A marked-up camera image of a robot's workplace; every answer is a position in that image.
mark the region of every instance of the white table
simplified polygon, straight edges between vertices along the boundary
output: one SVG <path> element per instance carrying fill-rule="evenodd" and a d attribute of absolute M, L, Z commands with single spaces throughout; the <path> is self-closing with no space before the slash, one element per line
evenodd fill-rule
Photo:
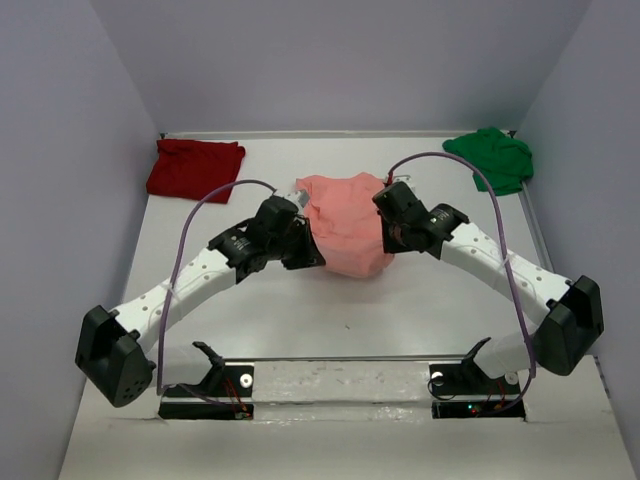
<path fill-rule="evenodd" d="M 240 178 L 290 189 L 296 177 L 312 174 L 348 177 L 368 171 L 382 177 L 398 159 L 441 150 L 443 140 L 243 140 L 248 154 Z M 412 175 L 427 208 L 450 203 L 495 235 L 490 201 L 475 190 L 464 167 L 423 159 L 399 173 Z M 267 193 L 242 186 L 229 204 L 204 207 L 191 227 L 185 260 L 220 231 L 252 216 Z M 509 247 L 537 262 L 518 196 L 502 197 L 500 205 Z M 192 207 L 185 200 L 150 197 L 126 300 L 167 277 Z M 430 257 L 399 255 L 382 275 L 369 280 L 319 269 L 287 272 L 272 265 L 174 327 L 167 336 L 167 361 L 196 359 L 201 364 L 194 375 L 200 376 L 208 367 L 189 346 L 196 339 L 226 357 L 463 354 L 480 338 L 516 329 L 510 302 Z M 406 366 L 406 372 L 395 366 L 394 375 L 409 375 L 415 368 Z M 349 371 L 354 378 L 361 373 Z M 257 370 L 256 386 L 259 381 Z M 377 387 L 372 395 L 384 389 Z M 428 407 L 424 384 L 415 396 Z M 60 478 L 633 478 L 591 359 L 568 378 L 541 372 L 526 400 L 527 423 L 432 420 L 424 405 L 357 413 L 323 408 L 312 415 L 265 409 L 253 422 L 167 422 L 154 419 L 157 399 L 151 391 L 115 410 L 88 384 Z"/>

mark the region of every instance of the crumpled green towel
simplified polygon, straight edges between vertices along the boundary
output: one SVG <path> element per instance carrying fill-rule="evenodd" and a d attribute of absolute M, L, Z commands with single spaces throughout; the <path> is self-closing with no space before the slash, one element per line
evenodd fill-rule
<path fill-rule="evenodd" d="M 497 128 L 481 128 L 476 133 L 447 140 L 445 152 L 454 153 L 473 163 L 487 177 L 496 195 L 509 195 L 522 190 L 521 182 L 533 176 L 531 150 L 526 143 L 515 140 Z M 487 187 L 476 174 L 476 187 Z"/>

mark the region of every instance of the gray wall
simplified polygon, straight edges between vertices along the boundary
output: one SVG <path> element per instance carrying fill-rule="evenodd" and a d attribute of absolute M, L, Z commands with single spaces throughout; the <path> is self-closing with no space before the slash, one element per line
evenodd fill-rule
<path fill-rule="evenodd" d="M 0 7 L 0 478 L 57 478 L 83 313 L 122 292 L 156 128 L 86 0 Z"/>
<path fill-rule="evenodd" d="M 588 0 L 91 0 L 163 131 L 515 127 Z"/>
<path fill-rule="evenodd" d="M 531 193 L 559 272 L 600 282 L 597 345 L 640 472 L 640 3 L 595 0 L 519 137 L 534 152 Z"/>

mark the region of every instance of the cloth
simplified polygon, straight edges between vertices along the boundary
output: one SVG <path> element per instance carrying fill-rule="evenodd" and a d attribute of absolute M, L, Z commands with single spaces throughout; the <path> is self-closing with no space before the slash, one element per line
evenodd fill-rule
<path fill-rule="evenodd" d="M 393 260 L 384 253 L 382 227 L 371 198 L 384 188 L 368 173 L 336 179 L 320 175 L 298 179 L 296 187 L 309 193 L 304 213 L 329 271 L 350 277 L 370 277 Z"/>
<path fill-rule="evenodd" d="M 158 140 L 158 161 L 147 180 L 147 192 L 165 197 L 201 200 L 238 177 L 245 149 L 234 143 Z M 208 200 L 227 203 L 231 189 Z"/>
<path fill-rule="evenodd" d="M 497 128 L 482 128 L 476 133 L 447 140 L 442 148 L 478 167 L 498 196 L 519 192 L 522 190 L 521 182 L 533 176 L 531 150 L 527 144 Z M 476 174 L 473 180 L 478 191 L 487 191 Z"/>

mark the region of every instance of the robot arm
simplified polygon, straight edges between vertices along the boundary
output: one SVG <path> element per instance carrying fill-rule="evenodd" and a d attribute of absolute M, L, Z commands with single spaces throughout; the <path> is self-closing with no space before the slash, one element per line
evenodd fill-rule
<path fill-rule="evenodd" d="M 306 192 L 271 196 L 256 216 L 222 232 L 179 273 L 167 312 L 169 329 L 211 296 L 280 261 L 288 270 L 324 265 L 302 216 Z M 146 354 L 158 340 L 169 280 L 107 311 L 84 317 L 76 364 L 115 407 L 138 398 L 153 379 L 155 364 Z M 212 363 L 220 360 L 206 345 Z"/>
<path fill-rule="evenodd" d="M 403 182 L 389 185 L 373 201 L 382 217 L 386 252 L 428 252 L 511 300 L 498 244 L 466 215 L 445 204 L 427 211 Z M 569 375 L 604 330 L 598 285 L 585 276 L 571 282 L 513 252 L 509 261 L 530 321 L 537 362 L 553 373 Z M 528 367 L 528 353 L 517 332 L 476 344 L 461 364 L 460 377 L 474 383 Z"/>

